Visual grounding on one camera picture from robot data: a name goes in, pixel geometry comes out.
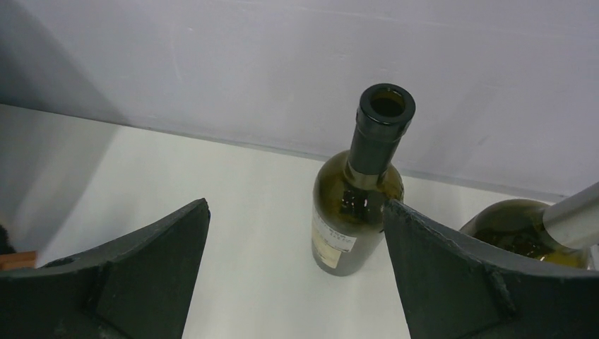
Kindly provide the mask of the green wine bottle black cap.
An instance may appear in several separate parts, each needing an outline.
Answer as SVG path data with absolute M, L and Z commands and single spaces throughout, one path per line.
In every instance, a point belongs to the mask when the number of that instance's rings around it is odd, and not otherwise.
M 404 199 L 391 161 L 416 112 L 413 96 L 377 83 L 360 96 L 350 148 L 320 168 L 312 192 L 312 255 L 334 276 L 356 273 L 384 239 L 383 207 Z

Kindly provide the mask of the brown wooden wine rack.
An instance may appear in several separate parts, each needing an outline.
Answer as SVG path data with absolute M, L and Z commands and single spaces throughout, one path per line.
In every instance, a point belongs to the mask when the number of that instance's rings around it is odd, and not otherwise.
M 16 252 L 1 255 L 1 271 L 20 268 L 34 268 L 37 260 L 36 251 Z

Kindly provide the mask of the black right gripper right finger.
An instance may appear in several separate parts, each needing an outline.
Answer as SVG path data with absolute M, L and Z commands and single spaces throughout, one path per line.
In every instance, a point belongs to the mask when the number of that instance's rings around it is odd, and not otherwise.
M 462 234 L 397 200 L 384 233 L 412 338 L 597 338 L 598 272 Z

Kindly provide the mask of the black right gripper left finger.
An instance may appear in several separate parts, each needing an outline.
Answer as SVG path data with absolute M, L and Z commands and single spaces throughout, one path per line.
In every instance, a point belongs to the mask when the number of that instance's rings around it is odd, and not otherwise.
M 182 337 L 209 223 L 201 198 L 87 251 L 2 272 L 1 337 Z

